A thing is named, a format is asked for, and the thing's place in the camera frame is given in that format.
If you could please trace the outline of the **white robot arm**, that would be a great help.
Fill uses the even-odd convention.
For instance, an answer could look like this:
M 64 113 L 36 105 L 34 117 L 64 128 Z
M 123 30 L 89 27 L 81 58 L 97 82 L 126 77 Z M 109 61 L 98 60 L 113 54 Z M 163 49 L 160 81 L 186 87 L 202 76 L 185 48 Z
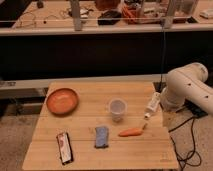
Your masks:
M 213 88 L 205 83 L 207 79 L 207 68 L 198 62 L 172 69 L 167 73 L 166 87 L 160 94 L 164 126 L 170 125 L 174 113 L 182 108 L 186 100 L 213 115 Z

